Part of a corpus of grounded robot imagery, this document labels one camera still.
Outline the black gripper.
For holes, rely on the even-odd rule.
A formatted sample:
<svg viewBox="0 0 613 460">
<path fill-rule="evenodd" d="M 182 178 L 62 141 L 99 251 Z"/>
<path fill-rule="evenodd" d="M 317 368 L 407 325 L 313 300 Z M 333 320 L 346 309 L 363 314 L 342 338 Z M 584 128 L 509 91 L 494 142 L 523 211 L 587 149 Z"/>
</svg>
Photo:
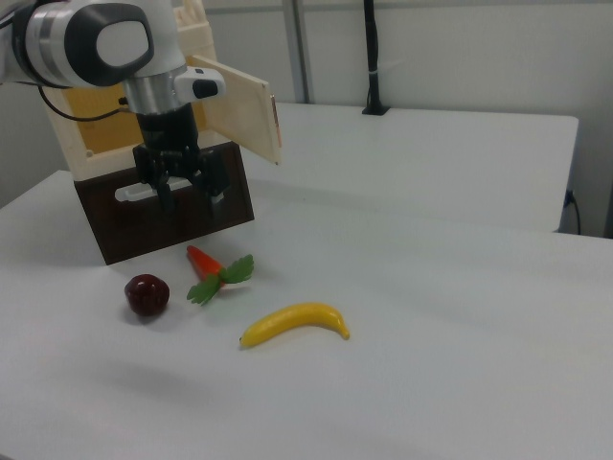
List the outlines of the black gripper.
<svg viewBox="0 0 613 460">
<path fill-rule="evenodd" d="M 162 114 L 137 114 L 136 119 L 143 142 L 132 151 L 135 167 L 140 181 L 157 194 L 162 210 L 173 212 L 175 202 L 170 174 L 159 151 L 184 151 L 186 178 L 205 198 L 208 215 L 213 217 L 229 188 L 229 176 L 220 151 L 199 148 L 192 106 L 185 104 Z"/>
</svg>

